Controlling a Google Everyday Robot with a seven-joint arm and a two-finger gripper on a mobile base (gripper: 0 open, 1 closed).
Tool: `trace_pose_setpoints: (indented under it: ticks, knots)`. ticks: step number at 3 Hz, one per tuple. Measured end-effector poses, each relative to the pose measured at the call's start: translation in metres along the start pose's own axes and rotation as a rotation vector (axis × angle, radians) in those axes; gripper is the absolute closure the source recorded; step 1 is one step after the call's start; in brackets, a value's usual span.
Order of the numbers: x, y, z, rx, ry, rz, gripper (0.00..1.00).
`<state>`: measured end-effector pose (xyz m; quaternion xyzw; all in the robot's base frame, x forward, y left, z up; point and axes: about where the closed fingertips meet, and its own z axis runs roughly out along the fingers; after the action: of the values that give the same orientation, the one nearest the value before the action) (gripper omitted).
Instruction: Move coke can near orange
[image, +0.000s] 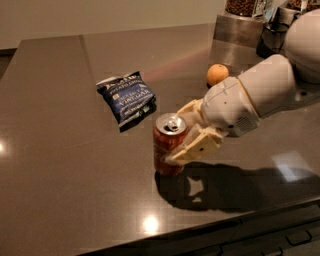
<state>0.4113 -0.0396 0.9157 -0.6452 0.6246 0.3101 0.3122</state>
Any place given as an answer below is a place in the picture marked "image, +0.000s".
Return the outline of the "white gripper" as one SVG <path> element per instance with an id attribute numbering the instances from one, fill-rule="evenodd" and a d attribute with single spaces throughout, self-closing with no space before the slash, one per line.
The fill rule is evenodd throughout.
<path id="1" fill-rule="evenodd" d="M 203 101 L 192 100 L 177 111 L 191 130 L 165 157 L 170 165 L 186 165 L 218 150 L 224 138 L 256 129 L 260 118 L 240 81 L 228 77 L 208 90 Z M 212 125 L 206 128 L 204 120 Z"/>

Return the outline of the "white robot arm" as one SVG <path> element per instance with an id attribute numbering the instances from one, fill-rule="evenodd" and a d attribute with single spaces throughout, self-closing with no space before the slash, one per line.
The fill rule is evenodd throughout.
<path id="1" fill-rule="evenodd" d="M 220 148 L 226 136 L 240 137 L 275 113 L 301 108 L 319 99 L 320 10 L 293 22 L 284 53 L 274 54 L 236 77 L 211 87 L 183 106 L 178 115 L 189 132 L 165 162 L 185 165 Z"/>

